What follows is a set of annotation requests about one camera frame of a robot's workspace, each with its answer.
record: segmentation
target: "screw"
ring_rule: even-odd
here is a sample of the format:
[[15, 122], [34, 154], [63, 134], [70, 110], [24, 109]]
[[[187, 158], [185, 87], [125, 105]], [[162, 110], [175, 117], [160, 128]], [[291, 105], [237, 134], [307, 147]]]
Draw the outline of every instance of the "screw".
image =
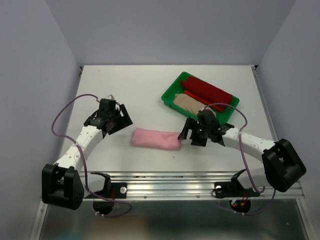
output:
[[215, 191], [217, 192], [217, 193], [221, 193], [221, 186], [216, 186], [215, 187]]
[[120, 193], [125, 194], [127, 192], [127, 188], [125, 188], [124, 186], [122, 186], [120, 188]]

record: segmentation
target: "folded fabric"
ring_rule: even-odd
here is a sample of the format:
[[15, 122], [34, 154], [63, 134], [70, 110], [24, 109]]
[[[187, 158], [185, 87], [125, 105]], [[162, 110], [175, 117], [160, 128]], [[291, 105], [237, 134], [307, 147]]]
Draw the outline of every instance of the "folded fabric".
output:
[[180, 132], [166, 132], [136, 128], [133, 133], [132, 145], [144, 148], [179, 150]]
[[[232, 100], [231, 94], [194, 76], [189, 76], [186, 81], [181, 81], [180, 84], [184, 87], [185, 90], [210, 102], [211, 104], [230, 104]], [[212, 107], [220, 112], [223, 112], [227, 106], [214, 105]]]
[[174, 96], [173, 103], [191, 114], [197, 115], [205, 105], [187, 94], [179, 93]]

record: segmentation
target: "green tray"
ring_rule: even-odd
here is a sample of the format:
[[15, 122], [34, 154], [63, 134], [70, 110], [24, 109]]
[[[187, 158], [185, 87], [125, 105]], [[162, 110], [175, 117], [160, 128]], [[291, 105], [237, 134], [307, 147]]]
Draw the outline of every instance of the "green tray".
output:
[[[171, 84], [171, 86], [165, 91], [165, 93], [162, 95], [161, 99], [164, 102], [165, 105], [169, 106], [170, 108], [178, 111], [179, 113], [190, 117], [194, 120], [197, 120], [197, 116], [184, 110], [183, 108], [177, 106], [174, 104], [175, 100], [175, 94], [182, 94], [185, 89], [180, 85], [180, 81], [186, 81], [189, 76], [193, 76], [187, 72], [182, 72], [178, 78]], [[237, 107], [238, 103], [240, 102], [239, 98], [236, 96], [232, 96], [232, 100], [230, 105], [233, 107]], [[225, 124], [231, 117], [232, 113], [234, 112], [234, 109], [227, 106], [223, 112], [219, 112], [212, 108], [214, 112], [216, 112], [216, 118], [219, 120], [220, 124]]]

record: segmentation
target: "metal base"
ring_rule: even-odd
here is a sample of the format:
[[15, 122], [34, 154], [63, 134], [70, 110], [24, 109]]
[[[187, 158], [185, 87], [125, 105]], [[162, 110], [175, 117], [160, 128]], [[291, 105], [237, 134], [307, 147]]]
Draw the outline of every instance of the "metal base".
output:
[[[230, 181], [230, 172], [108, 172], [112, 183], [127, 183], [126, 201], [215, 201], [211, 192], [215, 183]], [[260, 199], [270, 199], [273, 188], [266, 187]], [[277, 192], [276, 199], [303, 199], [299, 182], [287, 192]], [[226, 197], [234, 200], [237, 197]]]

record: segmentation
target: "white table surface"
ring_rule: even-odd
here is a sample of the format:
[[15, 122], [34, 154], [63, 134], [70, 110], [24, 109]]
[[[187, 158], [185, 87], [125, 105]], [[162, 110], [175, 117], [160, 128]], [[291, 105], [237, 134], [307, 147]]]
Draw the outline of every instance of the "white table surface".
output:
[[[87, 160], [89, 171], [116, 172], [195, 172], [239, 171], [244, 169], [238, 150], [208, 140], [206, 147], [182, 142], [179, 151], [165, 151], [131, 146], [135, 128], [180, 132], [186, 117], [166, 106], [162, 94], [179, 76], [188, 72], [238, 97], [238, 108], [246, 115], [245, 132], [272, 139], [271, 131], [249, 65], [86, 65], [77, 95], [91, 93], [98, 97], [112, 94], [124, 104], [133, 125], [112, 134], [93, 150]], [[84, 121], [99, 104], [93, 97], [83, 97], [74, 104], [67, 134], [76, 138]], [[228, 123], [240, 128], [244, 120], [236, 111]], [[71, 146], [64, 141], [62, 153]], [[262, 163], [247, 155], [251, 169]]]

